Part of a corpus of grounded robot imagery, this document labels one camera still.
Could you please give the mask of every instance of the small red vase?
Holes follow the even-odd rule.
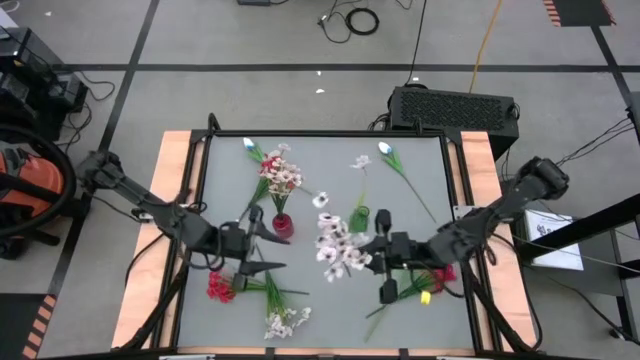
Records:
[[[274,216],[271,225],[273,225],[273,230],[282,240],[287,240],[293,235],[293,221],[291,216],[287,214]]]

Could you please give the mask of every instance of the table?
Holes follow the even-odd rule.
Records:
[[[150,190],[166,201],[173,200],[179,192],[191,137],[191,131],[168,131],[164,134]],[[464,132],[462,133],[461,148],[464,151],[464,157],[466,159],[471,194],[475,205],[487,205],[501,195],[488,136],[485,132]],[[202,157],[203,149],[204,144],[202,142],[195,148],[196,161],[192,168],[190,189],[195,189],[196,187],[197,175],[200,173],[199,159]],[[463,178],[460,175],[461,172],[458,166],[456,148],[453,144],[449,144],[449,157],[453,168],[458,202],[465,204],[466,201],[462,191]],[[190,195],[187,202],[192,200],[193,195]],[[501,225],[496,231],[510,239],[508,226]],[[135,252],[139,252],[158,235],[159,230],[154,225],[142,225]],[[489,266],[488,268],[494,302],[511,326],[520,334],[522,339],[531,345],[535,343],[536,336],[516,256],[512,250],[505,245],[499,245],[499,241],[493,243],[495,244],[493,250],[499,259],[496,266]],[[122,301],[120,316],[114,332],[113,347],[120,346],[128,341],[156,305],[160,294],[168,251],[169,242],[160,242],[150,249],[147,254],[142,256],[131,271],[129,283]],[[478,301],[476,301],[476,305],[480,321],[482,343],[485,350],[491,350],[491,334],[486,313]],[[159,342],[160,346],[169,346],[170,344],[171,325],[176,316],[175,309],[176,300],[174,299],[164,315],[163,332]],[[180,353],[264,354],[265,348],[193,347],[180,348],[178,351]],[[282,355],[340,354],[397,356],[398,351],[398,349],[278,348],[275,353]],[[409,349],[411,356],[461,356],[471,355],[473,353],[473,349]]]

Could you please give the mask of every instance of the flower petal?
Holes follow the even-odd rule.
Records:
[[[256,146],[256,145],[253,143],[253,141],[251,141],[251,139],[249,139],[249,138],[243,138],[243,139],[242,139],[242,142],[244,143],[244,147],[245,147],[247,150],[253,150],[253,148]]]
[[[392,151],[391,146],[389,146],[389,144],[387,144],[386,142],[382,142],[382,141],[378,143],[378,149],[380,149],[380,152],[385,155],[391,154],[391,151]]]

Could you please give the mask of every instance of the leaf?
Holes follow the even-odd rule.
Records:
[[[389,156],[383,156],[382,159],[384,161],[387,162],[387,164],[389,164],[389,166],[391,166],[395,171],[398,172],[398,174],[400,175],[404,175],[404,170],[402,169],[402,165],[399,165],[398,163],[396,163],[391,157]]]

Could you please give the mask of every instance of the gray floor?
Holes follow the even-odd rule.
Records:
[[[67,63],[126,64],[149,0],[24,0],[11,17],[30,26]],[[270,8],[239,7],[234,0],[160,0],[141,63],[410,63],[422,2],[404,11],[393,1],[369,0],[381,18],[370,37],[344,45],[328,42],[316,25],[331,0],[291,0]],[[640,65],[634,0],[607,0],[618,26],[602,28],[621,65]],[[495,1],[431,0],[417,62],[472,64]],[[330,35],[344,36],[338,22]],[[556,28],[541,0],[505,0],[483,58],[485,64],[606,65],[588,28]],[[93,80],[117,85],[123,72],[90,72]],[[111,150],[128,175],[151,182],[162,133],[205,126],[215,112],[224,128],[364,129],[385,111],[392,88],[406,72],[136,72]],[[468,72],[417,72],[431,88],[467,91]],[[640,91],[640,74],[625,74]],[[97,93],[108,89],[95,86]],[[520,139],[509,172],[533,154],[559,159],[625,117],[624,102],[608,73],[480,73],[475,91],[513,96],[520,104]],[[93,122],[70,151],[77,162],[98,146],[115,95],[90,101]],[[588,215],[638,192],[640,149],[632,133],[563,167],[571,189],[549,205],[574,216]],[[101,196],[121,208],[117,196]],[[52,225],[64,234],[68,223]],[[123,294],[123,277],[138,226],[94,203],[82,230],[41,355],[107,351]],[[624,231],[637,236],[632,227]],[[640,257],[637,241],[619,238],[623,260]],[[45,292],[61,246],[34,245],[19,262],[0,262],[2,292]],[[550,354],[589,358],[638,358],[629,343],[613,340],[607,326],[574,294],[526,275]],[[640,299],[640,280],[629,282]],[[590,294],[612,319],[612,297]]]

